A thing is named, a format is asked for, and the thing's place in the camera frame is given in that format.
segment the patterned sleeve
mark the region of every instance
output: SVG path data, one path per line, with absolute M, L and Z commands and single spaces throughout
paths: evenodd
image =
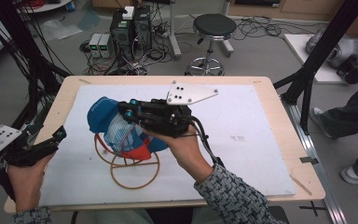
M 194 188 L 225 223 L 284 223 L 269 213 L 263 194 L 217 164 L 208 179 Z
M 49 224 L 51 223 L 50 210 L 47 207 L 25 210 L 16 213 L 11 224 Z

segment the white metal plate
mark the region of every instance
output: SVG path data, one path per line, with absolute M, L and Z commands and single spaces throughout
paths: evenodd
M 217 89 L 174 81 L 167 96 L 168 105 L 192 105 L 218 94 Z
M 17 137 L 22 134 L 22 131 L 8 127 L 1 124 L 0 126 L 0 151 L 7 147 L 11 142 L 13 142 Z

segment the orange wire frame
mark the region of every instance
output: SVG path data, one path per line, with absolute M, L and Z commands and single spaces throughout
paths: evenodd
M 101 144 L 101 146 L 103 147 L 103 149 L 107 152 L 109 152 L 110 154 L 112 154 L 114 157 L 112 159 L 112 161 L 107 160 L 106 158 L 103 157 L 103 155 L 101 155 L 100 151 L 98 150 L 98 143 Z M 159 157 L 158 154 L 156 152 L 153 152 L 153 154 L 156 156 L 157 161 L 150 161 L 150 162 L 144 162 L 144 161 L 137 161 L 134 159 L 124 159 L 124 164 L 120 164 L 120 163 L 115 163 L 115 160 L 117 157 L 122 158 L 118 153 L 114 152 L 113 150 L 109 149 L 109 147 L 106 146 L 106 144 L 104 143 L 103 139 L 101 138 L 101 136 L 96 133 L 94 135 L 94 146 L 95 146 L 95 150 L 97 151 L 98 156 L 101 158 L 101 160 L 103 160 L 106 163 L 110 164 L 110 174 L 113 178 L 113 180 L 116 182 L 116 184 L 118 184 L 119 186 L 121 186 L 123 189 L 141 189 L 146 187 L 147 185 L 149 185 L 150 183 L 153 182 L 153 180 L 156 179 L 158 172 L 159 172 Z M 145 184 L 141 185 L 141 186 L 136 186 L 136 187 L 129 187 L 129 186 L 125 186 L 123 184 L 121 184 L 115 177 L 115 173 L 113 172 L 114 169 L 116 168 L 125 168 L 125 167 L 133 167 L 133 166 L 141 166 L 141 165 L 157 165 L 157 170 L 156 173 L 152 176 L 152 178 Z

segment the hand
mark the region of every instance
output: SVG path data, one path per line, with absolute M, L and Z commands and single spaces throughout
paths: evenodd
M 8 166 L 7 174 L 14 189 L 17 212 L 39 206 L 40 188 L 43 183 L 45 167 L 53 156 L 54 153 L 46 156 L 33 166 Z
M 145 130 L 146 134 L 159 138 L 170 147 L 173 156 L 178 164 L 184 168 L 196 181 L 202 183 L 213 172 L 212 166 L 203 158 L 197 132 L 193 126 L 188 126 L 187 133 L 180 137 L 170 137 L 159 133 Z

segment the wrist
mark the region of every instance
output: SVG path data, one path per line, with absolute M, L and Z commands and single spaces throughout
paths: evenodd
M 179 162 L 193 178 L 200 184 L 204 182 L 213 172 L 213 167 L 203 158 L 192 158 L 193 160 Z
M 28 191 L 16 194 L 16 212 L 21 212 L 39 207 L 40 190 Z

